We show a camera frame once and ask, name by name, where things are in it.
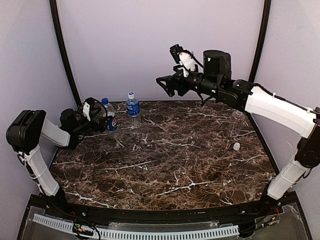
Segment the pepsi bottle blue label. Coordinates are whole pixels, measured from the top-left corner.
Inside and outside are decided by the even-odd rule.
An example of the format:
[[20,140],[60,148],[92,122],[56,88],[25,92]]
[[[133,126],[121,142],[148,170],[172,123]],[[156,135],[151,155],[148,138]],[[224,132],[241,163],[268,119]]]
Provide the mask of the pepsi bottle blue label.
[[113,105],[108,98],[102,98],[101,103],[106,111],[106,132],[110,138],[120,139],[122,137],[121,130],[118,127],[117,117]]

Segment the large clear plastic bottle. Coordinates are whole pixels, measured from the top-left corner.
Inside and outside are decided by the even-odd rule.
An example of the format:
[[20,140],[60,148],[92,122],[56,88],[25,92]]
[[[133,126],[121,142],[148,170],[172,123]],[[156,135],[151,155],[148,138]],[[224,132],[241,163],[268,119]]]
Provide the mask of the large clear plastic bottle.
[[230,123],[227,130],[227,136],[229,138],[237,137],[245,122],[245,114],[239,110],[234,111],[230,117]]

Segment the white flip bottle cap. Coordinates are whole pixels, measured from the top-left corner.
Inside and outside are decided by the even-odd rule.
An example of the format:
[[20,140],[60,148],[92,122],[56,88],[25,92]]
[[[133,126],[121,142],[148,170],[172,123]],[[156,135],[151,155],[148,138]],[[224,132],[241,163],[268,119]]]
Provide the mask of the white flip bottle cap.
[[241,144],[239,142],[235,142],[233,147],[232,147],[235,151],[239,151],[241,148]]

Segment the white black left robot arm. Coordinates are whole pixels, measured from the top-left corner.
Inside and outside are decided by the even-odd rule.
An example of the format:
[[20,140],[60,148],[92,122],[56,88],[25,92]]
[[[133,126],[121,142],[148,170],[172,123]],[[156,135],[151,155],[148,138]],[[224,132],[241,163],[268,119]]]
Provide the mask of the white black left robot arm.
[[108,105],[107,98],[89,97],[77,110],[68,108],[61,113],[61,126],[52,123],[44,110],[23,110],[8,127],[7,142],[42,194],[56,197],[62,195],[63,190],[45,163],[40,138],[46,138],[59,148],[74,150],[81,137],[90,132],[102,133],[113,123],[115,118]]

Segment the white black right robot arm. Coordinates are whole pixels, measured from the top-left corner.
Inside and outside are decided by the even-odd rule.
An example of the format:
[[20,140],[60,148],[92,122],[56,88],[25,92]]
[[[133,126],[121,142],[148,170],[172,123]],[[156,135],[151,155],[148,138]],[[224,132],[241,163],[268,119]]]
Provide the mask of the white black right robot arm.
[[255,114],[283,125],[301,136],[295,155],[266,189],[264,196],[279,200],[306,172],[320,164],[320,109],[301,106],[258,83],[232,79],[231,56],[220,50],[205,50],[203,63],[178,44],[170,47],[176,65],[174,74],[156,82],[169,97],[194,91],[235,110]]

